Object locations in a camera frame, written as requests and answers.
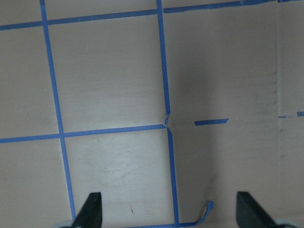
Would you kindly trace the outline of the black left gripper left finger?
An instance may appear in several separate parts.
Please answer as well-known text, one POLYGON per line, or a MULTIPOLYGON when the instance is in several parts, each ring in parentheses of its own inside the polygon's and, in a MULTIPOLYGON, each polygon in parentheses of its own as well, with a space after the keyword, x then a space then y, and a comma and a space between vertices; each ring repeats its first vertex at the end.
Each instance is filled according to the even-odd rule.
POLYGON ((100 192, 92 192, 88 195, 71 227, 101 228, 102 222, 102 195, 100 192))

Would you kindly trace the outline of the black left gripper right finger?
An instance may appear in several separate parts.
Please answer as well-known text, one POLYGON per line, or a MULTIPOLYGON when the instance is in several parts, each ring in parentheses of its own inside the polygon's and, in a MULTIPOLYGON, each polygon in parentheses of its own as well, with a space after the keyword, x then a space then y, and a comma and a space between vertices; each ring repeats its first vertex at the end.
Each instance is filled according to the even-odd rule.
POLYGON ((236 222, 239 228, 276 228, 277 224, 247 191, 238 191, 236 222))

